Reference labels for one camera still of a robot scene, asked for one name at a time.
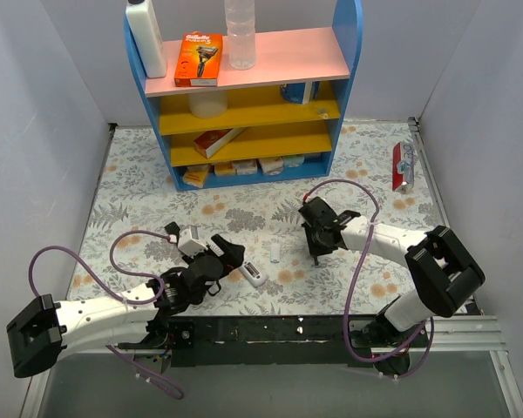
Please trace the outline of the white remote control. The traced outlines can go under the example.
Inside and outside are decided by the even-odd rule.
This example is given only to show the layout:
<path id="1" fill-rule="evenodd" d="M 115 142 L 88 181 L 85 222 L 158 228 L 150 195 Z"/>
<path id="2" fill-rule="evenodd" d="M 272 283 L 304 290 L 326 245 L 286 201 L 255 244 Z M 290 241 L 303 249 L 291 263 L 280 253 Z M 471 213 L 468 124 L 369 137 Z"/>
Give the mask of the white remote control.
<path id="1" fill-rule="evenodd" d="M 239 271 L 254 288 L 261 287 L 268 279 L 268 274 L 252 261 L 244 261 Z"/>

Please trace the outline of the white battery cover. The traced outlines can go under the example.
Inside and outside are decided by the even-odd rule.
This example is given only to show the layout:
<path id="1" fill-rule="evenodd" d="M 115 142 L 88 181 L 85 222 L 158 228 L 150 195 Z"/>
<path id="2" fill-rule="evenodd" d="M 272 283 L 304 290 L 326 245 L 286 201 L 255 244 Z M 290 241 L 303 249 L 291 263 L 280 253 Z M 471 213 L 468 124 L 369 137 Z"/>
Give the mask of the white battery cover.
<path id="1" fill-rule="evenodd" d="M 281 246 L 278 243 L 272 243 L 270 246 L 270 262 L 279 263 L 281 260 Z"/>

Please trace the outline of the black remote control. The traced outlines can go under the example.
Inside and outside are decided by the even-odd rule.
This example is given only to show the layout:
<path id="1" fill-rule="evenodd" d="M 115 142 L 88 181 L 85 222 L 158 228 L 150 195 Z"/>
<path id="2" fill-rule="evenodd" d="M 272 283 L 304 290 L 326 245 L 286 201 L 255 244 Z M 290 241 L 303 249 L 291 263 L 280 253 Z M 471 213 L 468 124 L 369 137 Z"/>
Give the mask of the black remote control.
<path id="1" fill-rule="evenodd" d="M 170 222 L 169 224 L 164 226 L 165 232 L 168 236 L 174 236 L 176 238 L 179 238 L 180 236 L 180 227 L 176 222 Z"/>

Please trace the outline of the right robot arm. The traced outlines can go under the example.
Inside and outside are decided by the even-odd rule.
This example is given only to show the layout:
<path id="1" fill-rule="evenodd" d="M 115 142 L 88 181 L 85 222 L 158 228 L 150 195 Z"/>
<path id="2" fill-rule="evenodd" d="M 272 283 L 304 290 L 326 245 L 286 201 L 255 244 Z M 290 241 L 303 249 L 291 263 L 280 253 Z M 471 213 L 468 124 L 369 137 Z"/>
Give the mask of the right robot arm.
<path id="1" fill-rule="evenodd" d="M 338 249 L 367 251 L 410 272 L 415 289 L 350 332 L 364 343 L 400 344 L 422 321 L 434 315 L 452 317 L 486 281 L 478 263 L 447 226 L 424 232 L 376 224 L 358 212 L 336 213 L 319 197 L 303 202 L 299 213 L 313 259 Z"/>

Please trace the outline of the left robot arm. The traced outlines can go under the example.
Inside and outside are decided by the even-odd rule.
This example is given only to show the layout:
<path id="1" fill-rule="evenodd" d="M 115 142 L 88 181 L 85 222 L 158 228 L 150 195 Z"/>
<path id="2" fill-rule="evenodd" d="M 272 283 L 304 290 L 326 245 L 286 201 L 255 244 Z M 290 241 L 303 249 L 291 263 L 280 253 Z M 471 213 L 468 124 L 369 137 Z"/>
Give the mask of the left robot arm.
<path id="1" fill-rule="evenodd" d="M 212 287 L 242 266 L 244 253 L 244 246 L 215 234 L 203 251 L 184 256 L 185 266 L 124 292 L 89 300 L 35 297 L 6 327 L 15 377 L 41 374 L 91 348 L 161 347 L 173 336 L 167 328 L 169 317 L 199 305 Z"/>

